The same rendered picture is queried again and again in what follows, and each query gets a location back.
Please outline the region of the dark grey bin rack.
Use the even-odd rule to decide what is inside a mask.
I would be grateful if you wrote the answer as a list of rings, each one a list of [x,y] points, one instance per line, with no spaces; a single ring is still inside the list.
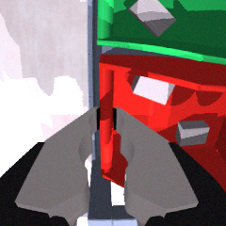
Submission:
[[[100,107],[101,55],[136,55],[177,57],[149,51],[97,45],[98,0],[88,0],[88,85],[89,110]],[[88,218],[89,226],[137,226],[137,219],[130,216],[124,205],[112,206],[111,182],[101,176],[100,130],[92,136],[91,171],[89,182],[89,210],[80,218]]]

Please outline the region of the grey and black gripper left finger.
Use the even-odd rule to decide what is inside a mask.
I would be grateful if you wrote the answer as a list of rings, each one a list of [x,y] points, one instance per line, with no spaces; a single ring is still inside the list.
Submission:
[[[70,226],[89,210],[92,135],[100,128],[95,106],[37,142],[0,177],[0,226],[49,226],[53,216]]]

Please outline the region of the green open bin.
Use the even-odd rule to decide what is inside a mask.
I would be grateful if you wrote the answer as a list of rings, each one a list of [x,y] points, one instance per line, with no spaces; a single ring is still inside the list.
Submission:
[[[176,19],[159,37],[127,10],[136,1],[98,0],[97,45],[226,65],[226,0],[158,0]]]

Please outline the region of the white rectangular block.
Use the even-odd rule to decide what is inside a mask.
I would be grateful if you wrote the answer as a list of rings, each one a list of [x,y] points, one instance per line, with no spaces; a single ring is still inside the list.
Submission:
[[[134,94],[165,105],[175,85],[136,75],[131,85]]]

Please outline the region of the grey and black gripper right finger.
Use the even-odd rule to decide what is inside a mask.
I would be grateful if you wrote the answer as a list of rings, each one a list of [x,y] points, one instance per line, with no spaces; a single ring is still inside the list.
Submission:
[[[166,226],[226,226],[226,192],[176,142],[169,142],[122,108],[113,127],[126,158],[125,211],[145,226],[161,216]]]

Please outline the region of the red bin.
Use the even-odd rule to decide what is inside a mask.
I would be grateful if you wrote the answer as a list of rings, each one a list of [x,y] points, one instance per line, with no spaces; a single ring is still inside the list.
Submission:
[[[114,105],[177,144],[178,121],[205,121],[210,127],[205,144],[181,147],[226,192],[226,65],[166,56],[101,55],[99,68],[101,176],[124,188],[128,162],[121,154],[121,135],[113,127]],[[134,94],[136,75],[175,84],[166,104]]]

